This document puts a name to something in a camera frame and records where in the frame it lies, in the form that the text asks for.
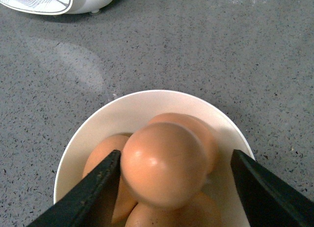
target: bowl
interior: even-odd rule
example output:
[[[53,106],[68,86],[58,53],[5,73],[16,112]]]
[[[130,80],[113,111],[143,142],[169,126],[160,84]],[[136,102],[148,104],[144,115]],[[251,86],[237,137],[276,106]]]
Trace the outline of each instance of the bowl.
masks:
[[[230,167],[233,149],[254,159],[249,144],[236,125],[219,109],[195,96],[169,90],[136,92],[118,98],[96,111],[77,130],[61,158],[54,184],[53,202],[65,196],[80,180],[92,150],[105,138],[133,133],[155,115],[176,112],[206,122],[219,144],[219,161],[208,175],[203,191],[218,204],[224,227],[249,227]]]

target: granite countertop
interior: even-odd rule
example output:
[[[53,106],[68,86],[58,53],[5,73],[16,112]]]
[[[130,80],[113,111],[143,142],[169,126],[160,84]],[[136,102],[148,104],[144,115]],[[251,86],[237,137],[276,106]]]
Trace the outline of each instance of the granite countertop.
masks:
[[[52,205],[79,126],[170,89],[226,113],[256,160],[314,200],[314,0],[117,0],[96,16],[0,6],[0,226]]]

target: white appliance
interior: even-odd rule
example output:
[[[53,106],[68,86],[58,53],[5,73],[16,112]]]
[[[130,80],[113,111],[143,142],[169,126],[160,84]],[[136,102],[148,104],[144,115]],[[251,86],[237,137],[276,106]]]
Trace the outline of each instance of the white appliance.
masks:
[[[0,3],[22,12],[41,15],[97,13],[112,0],[0,0]]]

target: eggshell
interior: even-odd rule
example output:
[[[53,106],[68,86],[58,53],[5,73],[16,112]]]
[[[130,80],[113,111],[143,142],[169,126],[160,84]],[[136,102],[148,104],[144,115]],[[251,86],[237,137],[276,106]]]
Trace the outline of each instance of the eggshell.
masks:
[[[89,155],[82,177],[84,178],[88,173],[90,173],[113,150],[122,151],[128,139],[129,138],[124,135],[113,135],[100,142]],[[126,218],[136,203],[136,200],[132,197],[131,193],[128,191],[127,186],[120,177],[118,196],[111,222],[114,224]]]
[[[198,138],[175,123],[153,123],[136,131],[121,156],[122,177],[139,202],[179,208],[206,179],[207,159]]]
[[[190,129],[202,142],[208,159],[208,171],[211,173],[218,161],[218,144],[209,126],[202,120],[187,114],[163,113],[153,117],[148,124],[158,122],[178,123]]]
[[[186,206],[160,210],[139,203],[131,212],[126,227],[222,227],[220,211],[210,197],[198,193]]]

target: countertop surface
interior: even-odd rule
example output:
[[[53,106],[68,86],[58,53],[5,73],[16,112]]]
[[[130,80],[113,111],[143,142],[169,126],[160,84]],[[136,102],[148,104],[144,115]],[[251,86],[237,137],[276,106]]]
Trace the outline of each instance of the countertop surface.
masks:
[[[213,104],[256,160],[314,200],[314,0],[115,0],[101,14],[0,6],[0,226],[52,205],[61,156],[97,109],[169,89]]]

